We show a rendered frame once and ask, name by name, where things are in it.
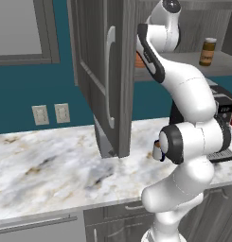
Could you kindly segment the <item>white wall outlet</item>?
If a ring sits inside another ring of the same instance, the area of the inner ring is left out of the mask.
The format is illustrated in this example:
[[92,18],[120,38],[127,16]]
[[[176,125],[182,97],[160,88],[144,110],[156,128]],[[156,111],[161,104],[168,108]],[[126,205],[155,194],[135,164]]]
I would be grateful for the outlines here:
[[55,104],[55,114],[58,123],[69,123],[70,122],[70,114],[68,109],[68,104]]
[[32,112],[37,126],[49,124],[46,105],[32,106]]

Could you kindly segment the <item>grey wall cabinet with shelf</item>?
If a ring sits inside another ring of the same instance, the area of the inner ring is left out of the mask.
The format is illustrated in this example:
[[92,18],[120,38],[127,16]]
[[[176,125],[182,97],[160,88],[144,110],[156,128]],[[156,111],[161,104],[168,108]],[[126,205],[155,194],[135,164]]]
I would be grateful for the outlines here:
[[[225,33],[232,13],[232,0],[179,0],[181,42],[173,53],[163,57],[199,68],[207,77],[232,76],[232,56],[222,51]],[[206,37],[216,38],[210,66],[199,64]]]

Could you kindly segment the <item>grey base cabinet door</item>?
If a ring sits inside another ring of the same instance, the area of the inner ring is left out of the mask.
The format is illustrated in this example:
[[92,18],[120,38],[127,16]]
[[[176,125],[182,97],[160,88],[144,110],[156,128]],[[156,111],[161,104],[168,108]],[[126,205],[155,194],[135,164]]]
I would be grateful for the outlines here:
[[[217,188],[223,188],[229,199],[211,193]],[[232,185],[205,190],[203,202],[182,218],[179,232],[187,242],[218,242],[231,213]]]
[[141,242],[142,236],[150,228],[152,222],[153,215],[144,215],[86,226],[86,242],[95,242],[95,228],[98,233],[98,242]]

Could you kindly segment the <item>grey drawer front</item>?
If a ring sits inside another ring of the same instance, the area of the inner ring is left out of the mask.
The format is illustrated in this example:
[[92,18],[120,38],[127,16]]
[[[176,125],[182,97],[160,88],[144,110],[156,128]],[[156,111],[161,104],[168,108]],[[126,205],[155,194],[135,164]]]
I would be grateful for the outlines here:
[[136,210],[136,211],[128,211],[125,209],[126,205],[132,206],[132,207],[140,206],[142,205],[142,202],[139,200],[139,201],[107,206],[104,208],[104,217],[114,218],[114,217],[120,217],[120,216],[144,215],[148,213],[145,208],[141,210]]

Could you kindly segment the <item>black coffee machine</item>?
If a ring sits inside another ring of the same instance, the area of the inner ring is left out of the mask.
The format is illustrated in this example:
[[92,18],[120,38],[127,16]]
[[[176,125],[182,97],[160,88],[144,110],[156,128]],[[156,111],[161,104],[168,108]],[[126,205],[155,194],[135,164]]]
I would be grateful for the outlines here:
[[[212,80],[207,79],[206,81],[216,102],[216,114],[226,125],[229,125],[232,118],[232,94]],[[182,123],[183,121],[184,117],[180,114],[175,103],[172,103],[169,124]],[[207,159],[212,163],[228,162],[232,160],[232,151],[228,148],[218,153],[209,154]]]

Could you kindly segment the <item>orange bottle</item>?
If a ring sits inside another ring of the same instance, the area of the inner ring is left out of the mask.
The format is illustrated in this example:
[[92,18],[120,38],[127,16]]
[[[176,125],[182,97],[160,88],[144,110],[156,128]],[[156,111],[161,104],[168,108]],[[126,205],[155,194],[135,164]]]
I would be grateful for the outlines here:
[[139,54],[135,55],[135,63],[134,63],[136,68],[144,68],[145,64],[143,60],[140,58]]

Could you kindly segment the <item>white mug with coffee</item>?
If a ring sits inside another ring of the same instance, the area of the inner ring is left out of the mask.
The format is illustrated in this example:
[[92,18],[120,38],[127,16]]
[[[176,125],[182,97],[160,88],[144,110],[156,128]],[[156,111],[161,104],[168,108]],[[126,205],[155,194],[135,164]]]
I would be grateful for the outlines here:
[[156,161],[164,162],[165,161],[165,153],[163,152],[160,142],[158,140],[155,140],[153,143],[153,149],[152,149],[152,157]]

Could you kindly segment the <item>amber bottle with white lid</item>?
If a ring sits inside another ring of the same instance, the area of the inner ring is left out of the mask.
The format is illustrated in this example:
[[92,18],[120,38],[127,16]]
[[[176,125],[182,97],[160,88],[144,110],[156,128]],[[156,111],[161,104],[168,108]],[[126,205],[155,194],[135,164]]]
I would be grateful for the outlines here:
[[215,38],[205,38],[199,64],[202,66],[210,66],[213,60],[214,51],[217,40]]

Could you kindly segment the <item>grey window frame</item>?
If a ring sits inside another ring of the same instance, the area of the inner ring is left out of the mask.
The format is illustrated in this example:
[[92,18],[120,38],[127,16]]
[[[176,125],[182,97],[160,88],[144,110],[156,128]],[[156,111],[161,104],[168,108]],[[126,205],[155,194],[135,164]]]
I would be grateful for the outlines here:
[[59,62],[53,0],[0,0],[0,66]]

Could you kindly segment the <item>grey dishwasher front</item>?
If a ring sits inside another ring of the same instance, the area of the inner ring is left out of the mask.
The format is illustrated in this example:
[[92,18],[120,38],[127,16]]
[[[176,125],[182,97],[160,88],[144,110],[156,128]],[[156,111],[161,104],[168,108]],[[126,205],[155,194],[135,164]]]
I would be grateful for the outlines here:
[[86,242],[83,212],[71,212],[54,216],[33,218],[19,217],[0,220],[0,228],[38,222],[59,217],[78,216],[78,220],[43,227],[0,233],[0,242]]

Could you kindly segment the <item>grey wooden cabinet door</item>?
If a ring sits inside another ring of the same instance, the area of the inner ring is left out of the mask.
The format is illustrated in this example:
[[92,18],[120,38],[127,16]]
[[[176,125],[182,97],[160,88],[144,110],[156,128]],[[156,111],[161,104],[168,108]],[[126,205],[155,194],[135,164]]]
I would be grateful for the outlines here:
[[[100,156],[130,154],[134,96],[136,37],[135,0],[67,0],[72,58],[76,84],[95,122]],[[105,103],[105,50],[107,32],[116,27],[110,54],[110,128]]]
[[225,54],[232,56],[232,13],[229,19],[228,27],[225,33],[222,51]]

